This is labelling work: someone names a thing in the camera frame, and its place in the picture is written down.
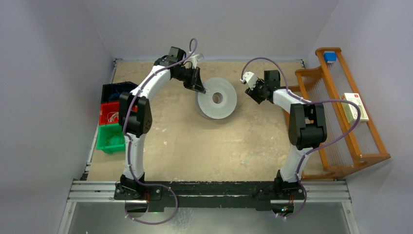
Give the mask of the white perforated spool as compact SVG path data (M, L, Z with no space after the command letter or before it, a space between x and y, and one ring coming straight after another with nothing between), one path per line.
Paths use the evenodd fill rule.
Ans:
M237 105L237 93L233 85L224 78L210 78L203 85L206 92L195 96L198 112L208 119L230 116Z

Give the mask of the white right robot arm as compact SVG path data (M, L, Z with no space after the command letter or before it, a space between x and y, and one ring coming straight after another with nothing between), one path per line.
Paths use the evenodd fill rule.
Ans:
M286 198L301 189L299 181L312 150L327 139L327 127L322 104L294 95L287 87L280 86L277 70L265 71L264 79L252 72L245 72L240 81L246 84L246 94L258 104L268 100L289 114L288 138L291 143L285 164L274 179L274 194Z

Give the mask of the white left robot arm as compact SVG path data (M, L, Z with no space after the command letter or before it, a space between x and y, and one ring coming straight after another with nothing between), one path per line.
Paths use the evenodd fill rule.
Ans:
M144 182L143 150L147 133L152 126L150 101L171 79L179 80L184 87L205 93L197 66L202 54L171 47L169 54L158 58L148 76L132 91L123 92L119 98L119 125L125 138L125 168L117 184L116 194L140 199L150 193L151 185Z

